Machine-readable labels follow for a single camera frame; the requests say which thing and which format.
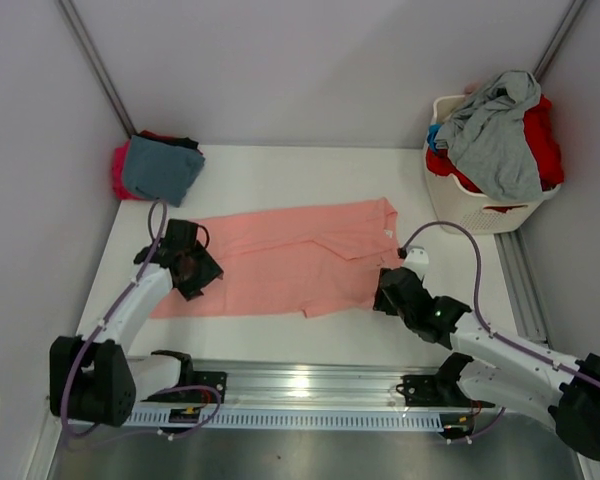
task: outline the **pink garment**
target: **pink garment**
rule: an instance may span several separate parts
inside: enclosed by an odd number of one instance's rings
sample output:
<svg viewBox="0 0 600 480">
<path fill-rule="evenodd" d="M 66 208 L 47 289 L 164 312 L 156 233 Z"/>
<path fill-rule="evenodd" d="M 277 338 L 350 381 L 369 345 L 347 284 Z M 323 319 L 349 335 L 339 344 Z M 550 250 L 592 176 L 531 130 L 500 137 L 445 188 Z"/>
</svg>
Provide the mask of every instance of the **pink garment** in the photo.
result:
<svg viewBox="0 0 600 480">
<path fill-rule="evenodd" d="M 370 309 L 381 268 L 396 268 L 396 210 L 385 198 L 196 220 L 224 269 L 186 302 L 172 291 L 152 318 L 268 315 L 315 317 Z"/>
</svg>

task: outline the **laundry basket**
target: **laundry basket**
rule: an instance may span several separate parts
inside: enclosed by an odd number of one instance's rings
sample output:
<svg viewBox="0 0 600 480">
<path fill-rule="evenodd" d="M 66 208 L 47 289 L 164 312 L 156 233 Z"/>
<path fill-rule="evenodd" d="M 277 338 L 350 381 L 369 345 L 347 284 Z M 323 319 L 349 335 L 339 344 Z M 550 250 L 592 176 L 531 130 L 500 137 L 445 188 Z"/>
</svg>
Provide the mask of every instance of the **laundry basket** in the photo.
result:
<svg viewBox="0 0 600 480">
<path fill-rule="evenodd" d="M 438 98 L 433 103 L 431 123 L 442 123 L 464 98 L 464 95 Z M 444 177 L 429 171 L 426 163 L 428 148 L 425 141 L 422 155 L 425 179 L 438 220 L 458 223 L 473 234 L 486 235 L 516 230 L 542 202 L 552 198 L 560 189 L 558 185 L 553 190 L 544 192 L 543 198 L 535 202 L 503 203 L 493 200 L 482 193 L 468 191 L 453 174 Z M 449 233 L 460 233 L 451 227 L 442 228 Z"/>
</svg>

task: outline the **white table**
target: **white table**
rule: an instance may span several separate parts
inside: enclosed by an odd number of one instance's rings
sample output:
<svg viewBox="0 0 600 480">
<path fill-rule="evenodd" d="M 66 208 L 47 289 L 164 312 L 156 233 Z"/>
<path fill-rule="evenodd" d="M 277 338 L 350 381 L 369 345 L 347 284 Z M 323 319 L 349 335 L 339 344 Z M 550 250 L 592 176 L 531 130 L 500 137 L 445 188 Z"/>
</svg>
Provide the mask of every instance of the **white table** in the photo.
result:
<svg viewBox="0 0 600 480">
<path fill-rule="evenodd" d="M 420 150 L 207 146 L 205 168 L 170 218 L 204 218 L 303 205 L 387 197 L 398 210 L 402 243 L 435 220 Z M 81 323 L 103 314 L 126 286 L 132 259 L 149 244 L 148 202 L 123 201 L 111 230 Z M 438 227 L 416 245 L 430 258 L 425 286 L 472 305 L 475 258 L 462 236 Z M 516 331 L 492 236 L 478 237 L 484 275 L 481 304 L 498 329 Z M 194 358 L 285 363 L 438 366 L 449 352 L 421 341 L 398 317 L 349 310 L 306 319 L 301 314 L 260 317 L 149 319 L 130 354 L 170 349 Z"/>
</svg>

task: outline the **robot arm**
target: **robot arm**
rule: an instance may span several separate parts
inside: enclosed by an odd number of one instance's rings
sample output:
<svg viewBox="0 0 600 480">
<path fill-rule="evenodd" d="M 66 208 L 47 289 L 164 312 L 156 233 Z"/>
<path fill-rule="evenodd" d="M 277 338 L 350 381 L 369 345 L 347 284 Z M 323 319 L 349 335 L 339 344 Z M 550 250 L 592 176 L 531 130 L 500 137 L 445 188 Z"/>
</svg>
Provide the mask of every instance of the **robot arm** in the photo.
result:
<svg viewBox="0 0 600 480">
<path fill-rule="evenodd" d="M 426 252 L 414 248 L 402 267 L 383 270 L 374 308 L 399 315 L 424 341 L 454 352 L 435 376 L 438 398 L 450 406 L 472 399 L 515 410 L 600 461 L 600 389 L 569 373 L 600 382 L 600 357 L 590 354 L 582 361 L 484 328 L 467 305 L 429 294 L 422 285 L 427 264 Z"/>
<path fill-rule="evenodd" d="M 139 266 L 109 321 L 96 319 L 81 326 L 75 337 L 56 339 L 50 350 L 50 408 L 54 415 L 60 416 L 63 392 L 70 382 L 69 418 L 121 426 L 136 401 L 181 385 L 194 375 L 187 355 L 159 351 L 132 362 L 126 355 L 151 311 L 172 289 L 191 300 L 222 275 L 206 245 L 197 241 L 199 227 L 170 220 L 152 258 L 147 259 L 149 247 L 136 256 L 134 263 Z M 144 270 L 139 278 L 140 268 Z M 98 330 L 95 338 L 89 338 Z M 82 364 L 70 380 L 70 370 L 85 345 Z"/>
</svg>

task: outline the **clothing pile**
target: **clothing pile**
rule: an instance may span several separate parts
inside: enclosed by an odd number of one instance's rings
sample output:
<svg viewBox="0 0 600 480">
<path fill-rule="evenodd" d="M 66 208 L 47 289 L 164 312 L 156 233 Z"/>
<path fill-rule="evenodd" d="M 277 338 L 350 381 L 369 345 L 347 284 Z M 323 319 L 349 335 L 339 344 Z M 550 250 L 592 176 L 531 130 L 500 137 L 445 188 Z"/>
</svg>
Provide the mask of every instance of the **clothing pile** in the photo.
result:
<svg viewBox="0 0 600 480">
<path fill-rule="evenodd" d="M 429 129 L 427 168 L 502 202 L 530 202 L 564 182 L 551 102 L 529 72 L 496 75 Z"/>
<path fill-rule="evenodd" d="M 121 200 L 162 199 L 179 207 L 204 161 L 198 142 L 145 130 L 116 148 L 111 167 L 113 191 Z"/>
</svg>

